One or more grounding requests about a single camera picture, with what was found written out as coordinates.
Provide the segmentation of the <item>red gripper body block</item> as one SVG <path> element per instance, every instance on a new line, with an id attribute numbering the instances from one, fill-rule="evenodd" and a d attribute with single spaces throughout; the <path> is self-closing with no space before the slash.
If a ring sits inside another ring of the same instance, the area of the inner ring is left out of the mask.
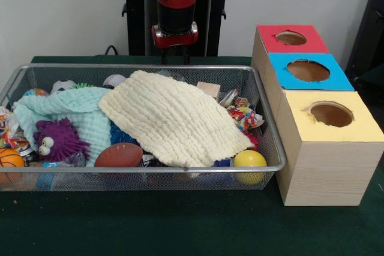
<path id="1" fill-rule="evenodd" d="M 151 28 L 154 46 L 158 49 L 169 49 L 174 46 L 191 46 L 197 42 L 199 35 L 197 23 L 193 22 L 191 29 L 184 35 L 165 34 L 159 29 L 158 25 Z"/>

